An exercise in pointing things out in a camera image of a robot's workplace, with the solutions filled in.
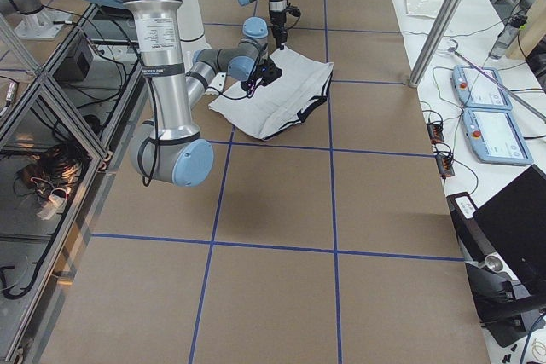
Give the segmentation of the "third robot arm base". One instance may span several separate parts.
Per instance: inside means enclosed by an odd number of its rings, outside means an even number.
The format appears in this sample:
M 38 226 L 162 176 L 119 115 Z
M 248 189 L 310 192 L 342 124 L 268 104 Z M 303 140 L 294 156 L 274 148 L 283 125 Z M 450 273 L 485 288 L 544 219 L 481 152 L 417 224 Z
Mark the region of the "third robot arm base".
M 65 24 L 72 22 L 70 13 L 47 9 L 41 0 L 1 0 L 1 14 L 4 17 L 20 14 L 22 20 L 15 33 L 28 40 L 51 40 Z

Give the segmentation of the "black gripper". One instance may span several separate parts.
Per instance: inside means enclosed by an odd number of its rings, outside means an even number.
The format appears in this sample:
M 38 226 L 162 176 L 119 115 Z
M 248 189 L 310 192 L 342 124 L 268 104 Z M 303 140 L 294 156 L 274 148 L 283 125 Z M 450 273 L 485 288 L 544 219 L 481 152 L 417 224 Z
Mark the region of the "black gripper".
M 284 27 L 287 22 L 287 12 L 283 11 L 269 11 L 270 23 L 273 27 L 273 37 L 276 41 L 276 47 L 279 50 L 284 50 L 287 42 L 287 30 Z

